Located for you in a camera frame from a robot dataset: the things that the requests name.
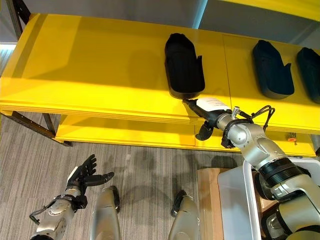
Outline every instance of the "white label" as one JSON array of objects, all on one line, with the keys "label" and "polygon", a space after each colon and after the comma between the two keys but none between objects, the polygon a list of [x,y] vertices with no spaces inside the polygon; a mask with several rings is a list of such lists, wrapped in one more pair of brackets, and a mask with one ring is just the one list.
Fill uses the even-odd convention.
[{"label": "white label", "polygon": [[196,104],[207,112],[215,110],[228,110],[230,107],[225,105],[223,102],[219,101],[214,97],[203,97],[196,101]]}]

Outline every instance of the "robotic hand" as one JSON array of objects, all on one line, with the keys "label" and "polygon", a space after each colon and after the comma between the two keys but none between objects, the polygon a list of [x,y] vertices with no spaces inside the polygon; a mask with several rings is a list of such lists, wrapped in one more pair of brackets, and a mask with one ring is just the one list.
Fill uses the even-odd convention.
[{"label": "robotic hand", "polygon": [[[63,194],[56,196],[47,206],[34,211],[30,218],[38,227],[31,240],[60,240],[67,225],[72,221],[78,209],[85,209],[87,187],[98,186],[108,182],[114,175],[109,172],[103,175],[94,175],[97,164],[95,155],[91,155],[81,166],[76,166],[68,177],[66,189]],[[44,212],[44,219],[40,222],[35,216]]]},{"label": "robotic hand", "polygon": [[[251,115],[235,107],[233,111],[215,98],[183,100],[205,119],[198,140],[208,139],[214,128],[223,131],[221,144],[237,147],[244,160],[260,175],[263,196],[279,202],[262,226],[272,240],[320,239],[320,188],[308,174],[293,164],[265,130],[275,109],[267,105]],[[268,112],[265,125],[254,124],[254,117]]]}]

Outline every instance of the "lower shelf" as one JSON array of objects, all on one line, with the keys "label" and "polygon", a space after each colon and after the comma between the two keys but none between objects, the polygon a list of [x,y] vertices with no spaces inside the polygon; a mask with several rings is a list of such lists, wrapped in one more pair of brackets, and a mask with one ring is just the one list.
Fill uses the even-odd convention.
[{"label": "lower shelf", "polygon": [[[215,130],[206,141],[199,141],[195,133],[200,126],[162,122],[130,121],[122,119],[63,115],[56,139],[71,142],[89,142],[209,151],[239,152],[237,148],[221,146],[222,132]],[[290,156],[314,157],[311,138],[297,133],[297,144],[288,142],[285,132],[266,134]]]}]

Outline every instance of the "cable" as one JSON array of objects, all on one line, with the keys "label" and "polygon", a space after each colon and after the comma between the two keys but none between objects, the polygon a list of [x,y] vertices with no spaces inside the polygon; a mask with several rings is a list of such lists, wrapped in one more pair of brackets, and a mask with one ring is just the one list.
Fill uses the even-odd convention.
[{"label": "cable", "polygon": [[274,107],[271,107],[270,105],[266,105],[266,106],[264,106],[263,108],[261,108],[260,110],[258,110],[257,112],[253,112],[253,113],[251,114],[251,116],[248,115],[248,114],[246,114],[246,113],[243,112],[243,111],[241,111],[241,112],[239,113],[239,115],[242,116],[242,117],[244,117],[244,118],[246,118],[246,119],[252,120],[252,119],[254,119],[254,118],[257,117],[257,116],[268,112],[268,117],[266,118],[266,121],[265,121],[265,123],[264,123],[264,125],[263,125],[263,131],[265,132],[266,129],[267,129],[267,127],[268,127],[269,120],[270,120],[270,118],[272,117],[272,115],[275,113],[275,111],[276,111],[276,109],[275,109]]}]

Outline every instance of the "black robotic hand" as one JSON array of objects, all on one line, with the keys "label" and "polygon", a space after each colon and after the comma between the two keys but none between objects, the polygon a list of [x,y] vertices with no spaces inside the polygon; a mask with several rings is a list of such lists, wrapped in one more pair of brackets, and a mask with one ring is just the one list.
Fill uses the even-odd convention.
[{"label": "black robotic hand", "polygon": [[81,166],[76,167],[68,178],[66,188],[75,186],[80,189],[81,195],[85,195],[87,187],[98,186],[111,180],[115,175],[114,172],[94,175],[97,166],[96,161],[96,156],[92,154]]}]

